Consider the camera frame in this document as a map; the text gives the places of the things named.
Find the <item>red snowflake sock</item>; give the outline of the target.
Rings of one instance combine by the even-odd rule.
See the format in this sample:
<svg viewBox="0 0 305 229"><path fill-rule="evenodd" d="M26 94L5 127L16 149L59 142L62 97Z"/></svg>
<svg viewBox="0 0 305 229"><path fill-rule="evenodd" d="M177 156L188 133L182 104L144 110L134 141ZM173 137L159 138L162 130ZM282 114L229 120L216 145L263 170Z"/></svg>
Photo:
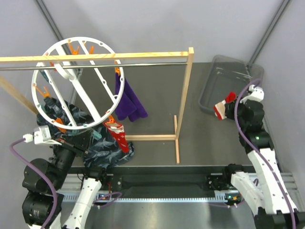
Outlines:
<svg viewBox="0 0 305 229"><path fill-rule="evenodd" d="M230 92L224 100L218 102L214 107L214 114L219 120L224 120L226 118L225 115L225 106L236 99L236 94L234 92Z"/></svg>
<svg viewBox="0 0 305 229"><path fill-rule="evenodd" d="M124 126L116 121L104 122L103 125L110 132L111 136L118 143L119 148L124 152L129 152L129 146L126 140Z"/></svg>

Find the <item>teal clip front rim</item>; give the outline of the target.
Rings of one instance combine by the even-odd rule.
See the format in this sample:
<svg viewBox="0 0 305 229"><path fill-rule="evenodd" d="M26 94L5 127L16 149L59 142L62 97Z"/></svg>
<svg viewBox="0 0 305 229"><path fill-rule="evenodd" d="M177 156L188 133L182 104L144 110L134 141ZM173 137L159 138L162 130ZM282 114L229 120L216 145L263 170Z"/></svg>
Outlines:
<svg viewBox="0 0 305 229"><path fill-rule="evenodd" d="M98 131L93 129L92 130L92 137L95 140L100 140L102 138L102 135Z"/></svg>

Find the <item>orange front clip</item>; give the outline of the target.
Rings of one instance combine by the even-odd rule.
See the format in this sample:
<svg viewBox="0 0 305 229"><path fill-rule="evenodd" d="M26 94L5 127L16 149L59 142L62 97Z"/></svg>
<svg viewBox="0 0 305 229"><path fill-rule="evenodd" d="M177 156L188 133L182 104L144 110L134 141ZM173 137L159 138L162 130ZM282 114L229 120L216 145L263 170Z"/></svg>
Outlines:
<svg viewBox="0 0 305 229"><path fill-rule="evenodd" d="M112 115L109 115L109 116L108 116L108 121L107 121L107 123L110 123L110 124L116 123L116 121L115 121L115 119L113 118Z"/></svg>

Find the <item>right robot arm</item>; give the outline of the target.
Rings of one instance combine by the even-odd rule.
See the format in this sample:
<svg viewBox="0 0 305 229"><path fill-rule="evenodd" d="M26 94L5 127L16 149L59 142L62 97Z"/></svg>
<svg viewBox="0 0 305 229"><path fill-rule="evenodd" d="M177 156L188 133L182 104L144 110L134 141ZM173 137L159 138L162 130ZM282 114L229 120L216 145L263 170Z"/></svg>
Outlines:
<svg viewBox="0 0 305 229"><path fill-rule="evenodd" d="M257 229L303 229L305 213L290 197L279 171L275 148L263 128L264 108L260 102L225 99L214 107L219 120L236 122L239 141L256 173L255 184L241 165L230 164L222 177L226 188L236 188L251 209Z"/></svg>

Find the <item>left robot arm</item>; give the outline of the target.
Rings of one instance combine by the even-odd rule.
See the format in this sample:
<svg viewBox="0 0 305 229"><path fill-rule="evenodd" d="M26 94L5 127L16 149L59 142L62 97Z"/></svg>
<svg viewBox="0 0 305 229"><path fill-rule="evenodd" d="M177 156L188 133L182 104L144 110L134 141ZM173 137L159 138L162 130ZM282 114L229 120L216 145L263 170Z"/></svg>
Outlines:
<svg viewBox="0 0 305 229"><path fill-rule="evenodd" d="M25 161L22 186L28 194L22 204L22 213L31 229L83 229L89 212L95 204L98 192L108 184L106 171L101 167L86 168L82 178L81 191L75 205L64 223L61 223L61 211L64 195L57 191L62 188L72 163L76 157L88 153L91 134L83 132L77 135L51 138L41 132L25 134L22 142L34 142L54 147L51 162L36 158Z"/></svg>

